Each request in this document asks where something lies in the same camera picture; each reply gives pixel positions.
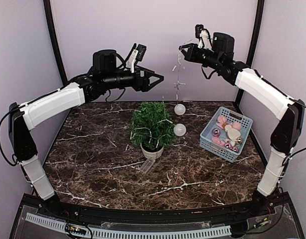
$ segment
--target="white pot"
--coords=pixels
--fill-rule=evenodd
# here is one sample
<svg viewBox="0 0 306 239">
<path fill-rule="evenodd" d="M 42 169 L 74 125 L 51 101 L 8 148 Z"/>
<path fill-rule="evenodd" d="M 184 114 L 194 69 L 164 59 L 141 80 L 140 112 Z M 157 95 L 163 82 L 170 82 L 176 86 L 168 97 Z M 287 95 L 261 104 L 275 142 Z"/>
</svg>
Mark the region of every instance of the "white pot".
<svg viewBox="0 0 306 239">
<path fill-rule="evenodd" d="M 158 159 L 161 157 L 162 153 L 163 153 L 163 150 L 164 150 L 164 147 L 161 148 L 159 151 L 157 152 L 148 152 L 146 151 L 145 149 L 143 149 L 142 147 L 142 144 L 141 144 L 141 149 L 142 149 L 142 152 L 144 154 L 144 157 L 147 158 L 147 159 Z"/>
</svg>

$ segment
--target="gray storage basket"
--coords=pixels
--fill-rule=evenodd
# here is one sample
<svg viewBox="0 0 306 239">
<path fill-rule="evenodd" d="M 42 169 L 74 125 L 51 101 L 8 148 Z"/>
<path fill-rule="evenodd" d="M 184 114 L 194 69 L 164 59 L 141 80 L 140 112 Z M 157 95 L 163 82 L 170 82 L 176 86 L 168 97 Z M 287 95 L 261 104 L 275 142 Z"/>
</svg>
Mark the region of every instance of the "gray storage basket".
<svg viewBox="0 0 306 239">
<path fill-rule="evenodd" d="M 225 116 L 227 118 L 227 122 L 228 123 L 232 123 L 232 122 L 239 122 L 242 124 L 242 129 L 240 130 L 241 133 L 241 138 L 243 139 L 242 144 L 239 146 L 239 152 L 236 153 L 234 151 L 231 151 L 221 145 L 218 145 L 216 143 L 214 143 L 212 141 L 212 131 L 214 128 L 219 128 L 216 123 L 217 123 L 217 118 L 222 115 Z M 201 146 L 202 148 L 206 149 L 207 151 L 210 151 L 214 154 L 216 154 L 217 156 L 233 163 L 237 157 L 241 154 L 247 136 L 251 130 L 253 124 L 253 120 L 251 118 L 248 118 L 244 115 L 241 115 L 239 113 L 236 113 L 234 111 L 231 111 L 225 107 L 220 107 L 216 114 L 213 116 L 213 118 L 211 119 L 211 121 L 207 124 L 207 126 L 205 127 L 205 129 L 203 130 L 203 132 L 200 134 L 200 143 L 199 146 Z M 225 131 L 222 130 L 220 138 L 223 138 L 223 135 L 226 135 Z"/>
</svg>

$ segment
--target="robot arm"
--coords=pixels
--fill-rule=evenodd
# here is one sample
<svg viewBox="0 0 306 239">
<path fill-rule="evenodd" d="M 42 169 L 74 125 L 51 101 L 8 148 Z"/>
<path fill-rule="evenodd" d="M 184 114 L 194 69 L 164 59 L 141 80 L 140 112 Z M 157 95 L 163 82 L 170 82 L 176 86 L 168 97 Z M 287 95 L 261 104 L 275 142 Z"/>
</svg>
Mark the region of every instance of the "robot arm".
<svg viewBox="0 0 306 239">
<path fill-rule="evenodd" d="M 110 89 L 132 87 L 136 91 L 147 92 L 164 80 L 154 71 L 137 66 L 142 60 L 146 47 L 138 45 L 136 52 L 126 61 L 115 50 L 94 53 L 93 66 L 85 75 L 71 79 L 68 85 L 39 97 L 31 102 L 9 107 L 9 138 L 14 155 L 20 163 L 28 183 L 43 200 L 57 200 L 42 165 L 38 159 L 36 145 L 30 131 L 43 121 L 72 107 L 91 102 Z M 116 58 L 122 61 L 123 69 L 116 66 Z"/>
<path fill-rule="evenodd" d="M 205 43 L 203 25 L 195 27 L 195 36 Z M 214 33 L 211 49 L 206 45 L 187 44 L 180 46 L 185 60 L 202 64 L 202 67 L 214 69 L 230 84 L 242 89 L 263 103 L 280 121 L 271 136 L 271 155 L 262 180 L 260 181 L 257 197 L 266 197 L 273 193 L 286 170 L 289 155 L 300 136 L 304 108 L 302 101 L 294 101 L 290 96 L 279 91 L 256 70 L 245 63 L 234 61 L 234 38 L 224 33 Z"/>
</svg>

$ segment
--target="black pole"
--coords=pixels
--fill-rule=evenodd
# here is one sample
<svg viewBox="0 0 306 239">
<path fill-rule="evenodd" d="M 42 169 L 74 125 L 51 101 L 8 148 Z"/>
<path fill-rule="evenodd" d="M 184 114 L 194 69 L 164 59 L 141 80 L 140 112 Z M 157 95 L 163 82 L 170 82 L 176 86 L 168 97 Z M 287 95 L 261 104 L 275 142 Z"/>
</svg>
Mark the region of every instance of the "black pole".
<svg viewBox="0 0 306 239">
<path fill-rule="evenodd" d="M 262 17 L 263 17 L 263 12 L 264 12 L 264 3 L 265 3 L 265 0 L 258 0 L 257 2 L 257 10 L 256 10 L 253 35 L 252 35 L 251 45 L 249 47 L 248 56 L 246 60 L 246 65 L 248 65 L 249 67 L 252 66 L 253 61 L 254 61 L 256 46 L 257 46 L 258 37 L 259 37 L 259 31 L 261 28 Z M 237 107 L 239 107 L 242 101 L 243 94 L 244 94 L 244 91 L 239 89 L 236 99 L 235 99 L 235 104 Z"/>
<path fill-rule="evenodd" d="M 50 0 L 43 0 L 43 4 L 44 4 L 45 18 L 47 20 L 50 40 L 51 40 L 51 44 L 53 48 L 53 54 L 55 57 L 55 61 L 57 62 L 61 81 L 63 85 L 66 85 L 68 83 L 68 78 L 67 78 L 67 75 L 65 74 L 65 70 L 64 70 L 64 66 L 63 66 L 63 62 L 62 62 L 62 58 L 60 54 L 60 48 L 58 45 L 57 35 L 55 32 L 55 28 L 54 28 Z"/>
</svg>

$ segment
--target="green foliage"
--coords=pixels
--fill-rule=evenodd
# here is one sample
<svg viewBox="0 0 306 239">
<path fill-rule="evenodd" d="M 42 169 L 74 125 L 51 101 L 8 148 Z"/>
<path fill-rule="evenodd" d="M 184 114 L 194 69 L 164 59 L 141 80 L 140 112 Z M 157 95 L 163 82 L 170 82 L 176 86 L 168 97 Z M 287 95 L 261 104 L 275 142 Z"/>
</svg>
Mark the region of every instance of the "green foliage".
<svg viewBox="0 0 306 239">
<path fill-rule="evenodd" d="M 141 143 L 151 150 L 172 145 L 176 136 L 174 124 L 159 102 L 143 102 L 133 113 L 131 122 L 131 141 L 134 145 Z"/>
</svg>

